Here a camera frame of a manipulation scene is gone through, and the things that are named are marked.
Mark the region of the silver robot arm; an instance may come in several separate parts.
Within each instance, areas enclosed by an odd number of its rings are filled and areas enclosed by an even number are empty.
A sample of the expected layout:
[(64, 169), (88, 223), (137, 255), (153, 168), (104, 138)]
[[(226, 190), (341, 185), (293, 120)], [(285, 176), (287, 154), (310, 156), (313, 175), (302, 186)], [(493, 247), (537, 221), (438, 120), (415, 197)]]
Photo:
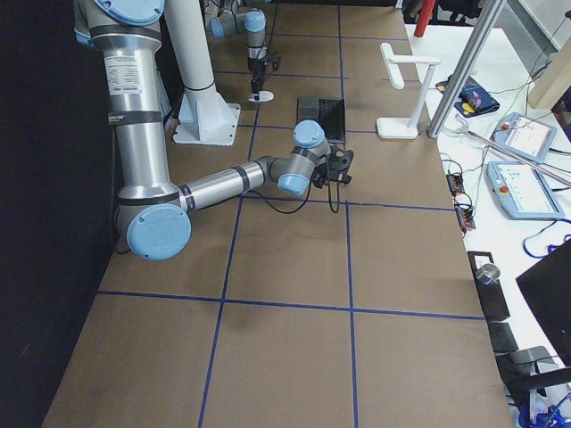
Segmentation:
[(210, 30), (214, 37), (232, 37), (246, 35), (247, 65), (251, 78), (251, 93), (248, 100), (253, 103), (267, 103), (274, 94), (264, 90), (268, 77), (279, 70), (281, 56), (272, 52), (266, 43), (266, 15), (259, 7), (248, 12), (238, 12), (238, 8), (247, 4), (264, 4), (264, 1), (231, 1), (222, 6), (218, 14), (210, 19)]
[(230, 146), (241, 108), (227, 103), (216, 88), (207, 36), (244, 34), (252, 72), (252, 100), (268, 100), (261, 88), (265, 67), (276, 61), (265, 42), (266, 19), (259, 9), (222, 9), (208, 21), (196, 1), (77, 1), (77, 40), (102, 52), (111, 109), (109, 124), (120, 150), (124, 185), (118, 195), (117, 228), (128, 247), (149, 260), (180, 253), (198, 210), (273, 183), (307, 199), (312, 187), (336, 188), (350, 182), (352, 151), (306, 119), (293, 132), (285, 158), (257, 160), (181, 185), (170, 179), (161, 107), (161, 78), (155, 55), (167, 29), (178, 62), (184, 95), (174, 139), (179, 144)]

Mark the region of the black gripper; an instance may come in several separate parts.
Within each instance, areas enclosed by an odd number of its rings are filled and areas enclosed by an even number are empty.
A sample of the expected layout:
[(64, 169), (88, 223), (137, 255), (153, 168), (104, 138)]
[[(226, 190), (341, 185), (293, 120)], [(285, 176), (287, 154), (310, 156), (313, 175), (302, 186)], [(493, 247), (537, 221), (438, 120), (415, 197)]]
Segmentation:
[(268, 52), (262, 58), (248, 58), (248, 69), (252, 74), (251, 101), (260, 100), (260, 83), (263, 83), (271, 73), (278, 71), (280, 64), (281, 56), (278, 53)]
[(312, 176), (311, 176), (312, 184), (314, 184), (319, 189), (321, 189), (325, 184), (328, 184), (329, 182), (333, 182), (333, 181), (330, 181), (328, 178), (329, 167), (328, 167), (327, 163), (328, 163), (328, 161), (318, 165), (314, 169)]

